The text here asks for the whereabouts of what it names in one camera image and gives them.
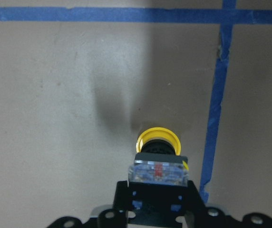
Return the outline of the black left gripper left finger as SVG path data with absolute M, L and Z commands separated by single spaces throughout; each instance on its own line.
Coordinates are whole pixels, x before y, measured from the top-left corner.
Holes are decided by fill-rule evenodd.
M 127 228 L 130 194 L 128 181 L 118 181 L 112 207 L 100 212 L 97 218 L 98 228 Z

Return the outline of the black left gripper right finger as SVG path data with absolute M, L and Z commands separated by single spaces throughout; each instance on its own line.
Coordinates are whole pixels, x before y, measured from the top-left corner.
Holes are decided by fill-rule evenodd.
M 195 184 L 189 180 L 185 195 L 185 221 L 188 228 L 208 228 L 210 209 L 203 202 Z

